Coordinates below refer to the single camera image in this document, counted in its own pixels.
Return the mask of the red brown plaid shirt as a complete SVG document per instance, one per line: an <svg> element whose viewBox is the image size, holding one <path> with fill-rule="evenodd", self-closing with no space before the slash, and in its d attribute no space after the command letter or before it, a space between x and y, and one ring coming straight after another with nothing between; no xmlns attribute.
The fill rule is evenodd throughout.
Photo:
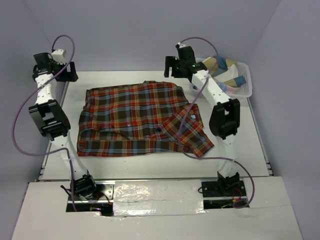
<svg viewBox="0 0 320 240"><path fill-rule="evenodd" d="M80 157L126 157L180 152L204 156L214 144L197 105L172 82L92 88L78 121Z"/></svg>

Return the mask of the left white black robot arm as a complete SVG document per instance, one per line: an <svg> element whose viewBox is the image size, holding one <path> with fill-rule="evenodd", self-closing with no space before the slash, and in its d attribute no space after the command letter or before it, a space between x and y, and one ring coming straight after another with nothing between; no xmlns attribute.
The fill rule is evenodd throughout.
<svg viewBox="0 0 320 240"><path fill-rule="evenodd" d="M70 196L91 200L98 196L98 186L78 157L71 140L71 124L56 100L58 82L78 80L75 63L71 61L67 64L65 54L64 49L53 49L52 53L33 56L36 65L32 77L39 91L35 104L28 108L28 112L40 134L57 148L63 148L60 157L70 167Z"/></svg>

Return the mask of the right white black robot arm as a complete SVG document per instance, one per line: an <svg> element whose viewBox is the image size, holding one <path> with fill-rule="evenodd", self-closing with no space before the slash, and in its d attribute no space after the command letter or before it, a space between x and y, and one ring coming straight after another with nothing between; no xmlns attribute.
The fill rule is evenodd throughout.
<svg viewBox="0 0 320 240"><path fill-rule="evenodd" d="M208 125L217 139L218 150L222 155L222 162L217 171L216 190L221 195L228 196L240 183L235 147L235 138L240 126L240 102L238 99L232 99L219 87L218 81L211 77L203 62L196 62L191 46L178 43L175 47L178 56L165 57L164 76L188 79L201 90L211 105Z"/></svg>

